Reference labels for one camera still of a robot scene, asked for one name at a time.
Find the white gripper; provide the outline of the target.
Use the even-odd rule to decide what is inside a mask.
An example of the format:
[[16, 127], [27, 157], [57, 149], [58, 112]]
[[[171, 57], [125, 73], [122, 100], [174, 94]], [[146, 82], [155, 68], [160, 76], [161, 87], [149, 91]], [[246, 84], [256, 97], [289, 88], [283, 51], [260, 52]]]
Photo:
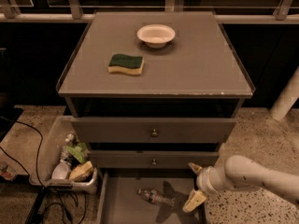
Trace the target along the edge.
[[188, 200], [182, 207], [185, 213], [192, 212], [195, 208], [204, 203], [207, 199], [206, 194], [216, 194], [223, 191], [226, 180], [223, 166], [202, 168], [193, 162], [189, 162], [188, 165], [192, 171], [198, 175], [196, 185], [200, 190], [193, 189], [191, 191]]

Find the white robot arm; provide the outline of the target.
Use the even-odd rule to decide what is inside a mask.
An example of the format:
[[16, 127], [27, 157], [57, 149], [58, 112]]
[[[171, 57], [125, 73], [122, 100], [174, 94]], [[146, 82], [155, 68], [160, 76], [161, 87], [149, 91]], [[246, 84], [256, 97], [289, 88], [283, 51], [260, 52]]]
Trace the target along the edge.
[[191, 212], [208, 195], [223, 191], [254, 191], [265, 189], [279, 198], [299, 206], [299, 176], [269, 169], [241, 155], [229, 157], [223, 165], [203, 168], [189, 162], [196, 174], [196, 187], [190, 193], [183, 210]]

